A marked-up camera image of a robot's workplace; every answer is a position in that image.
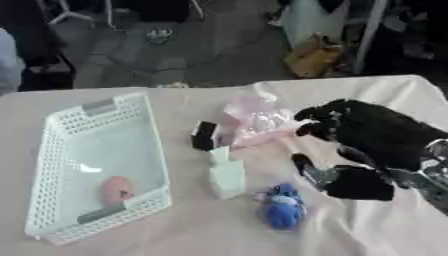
blue plush toy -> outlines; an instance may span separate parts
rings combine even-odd
[[[293,229],[304,217],[304,204],[297,190],[284,183],[265,194],[262,214],[275,229]]]

cable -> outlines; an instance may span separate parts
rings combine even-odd
[[[243,44],[241,44],[241,45],[232,47],[231,49],[228,49],[227,51],[220,52],[220,53],[216,54],[215,56],[213,56],[212,58],[210,58],[210,59],[208,59],[208,60],[205,60],[205,61],[199,61],[199,62],[196,62],[196,63],[191,63],[191,64],[189,64],[189,65],[187,65],[187,66],[185,66],[185,67],[172,67],[172,68],[162,68],[162,69],[149,69],[149,70],[145,70],[145,69],[142,69],[142,68],[139,68],[139,67],[131,67],[130,65],[123,63],[122,61],[120,61],[120,60],[117,59],[116,57],[112,56],[111,53],[114,53],[114,52],[116,52],[116,51],[119,51],[119,50],[123,47],[123,45],[124,45],[124,41],[125,41],[125,39],[126,39],[125,37],[122,38],[122,39],[120,40],[120,42],[117,44],[117,46],[114,47],[114,48],[110,51],[110,53],[105,53],[105,54],[91,54],[91,56],[105,56],[105,57],[107,57],[112,63],[114,63],[115,65],[119,66],[119,67],[122,68],[122,69],[125,69],[125,70],[128,71],[128,72],[134,73],[134,74],[136,74],[136,75],[149,75],[149,74],[160,73],[160,72],[165,72],[165,71],[172,71],[172,70],[188,70],[188,69],[193,69],[193,68],[196,68],[196,67],[199,67],[199,66],[202,66],[202,65],[206,65],[206,64],[213,63],[213,62],[219,60],[220,58],[224,57],[224,56],[225,56],[226,54],[228,54],[229,52],[235,52],[235,50],[236,50],[236,51],[241,51],[241,50],[243,50],[244,48],[247,48],[247,47],[249,47],[249,46],[252,46],[252,45],[254,45],[254,44],[257,44],[258,42],[260,42],[260,41],[264,38],[264,36],[265,36],[265,34],[266,34],[266,31],[267,31],[267,27],[263,28],[263,29],[261,30],[261,32],[258,33],[256,37],[254,37],[254,39],[249,40],[248,42],[245,42],[245,43],[243,43]]]

white tablecloth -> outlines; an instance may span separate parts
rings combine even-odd
[[[443,107],[442,93],[416,76],[268,82],[294,111],[337,98],[386,105],[426,120]],[[167,210],[83,241],[55,247],[24,235],[30,188],[44,118],[54,111],[121,93],[146,90],[164,145],[174,204]],[[277,231],[257,217],[248,197],[220,201],[206,183],[208,156],[193,150],[198,120],[220,121],[238,88],[118,88],[16,93],[0,98],[0,251],[20,256],[306,255],[442,256],[448,217],[415,190],[397,189],[392,202],[338,200],[295,175],[290,153],[277,142],[233,152],[245,160],[249,192],[293,182],[309,214],[298,231]],[[320,166],[343,163],[335,145],[312,137],[296,145]]]

floor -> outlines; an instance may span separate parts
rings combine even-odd
[[[275,8],[275,1],[203,0],[202,6],[204,21],[191,9],[183,24],[142,23],[132,15],[119,16],[125,32],[104,24],[92,29],[80,20],[56,25],[67,42],[67,55],[78,67],[75,87],[155,87],[173,82],[221,87],[294,78],[281,61],[288,52],[283,32],[267,27],[262,18]],[[163,45],[151,45],[145,31],[153,27],[170,27],[175,34]]]

pink plastic bag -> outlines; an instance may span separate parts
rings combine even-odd
[[[292,135],[299,127],[294,113],[262,84],[240,92],[225,106],[235,129],[232,148],[243,148]]]

